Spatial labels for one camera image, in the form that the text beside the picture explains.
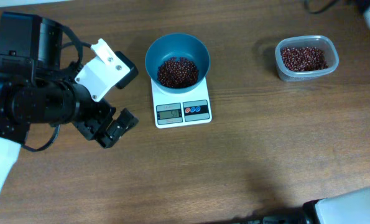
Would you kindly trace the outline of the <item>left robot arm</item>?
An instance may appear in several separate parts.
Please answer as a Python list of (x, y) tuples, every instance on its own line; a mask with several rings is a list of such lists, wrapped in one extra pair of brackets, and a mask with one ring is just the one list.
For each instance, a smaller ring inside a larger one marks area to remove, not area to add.
[[(60, 66), (69, 45), (78, 59)], [(95, 57), (83, 63), (84, 48)], [(127, 109), (117, 111), (105, 100), (138, 74), (121, 52), (100, 39), (82, 42), (67, 26), (35, 14), (4, 12), (0, 20), (0, 193), (32, 124), (53, 127), (54, 142), (63, 124), (71, 123), (89, 141), (110, 148), (138, 122)]]

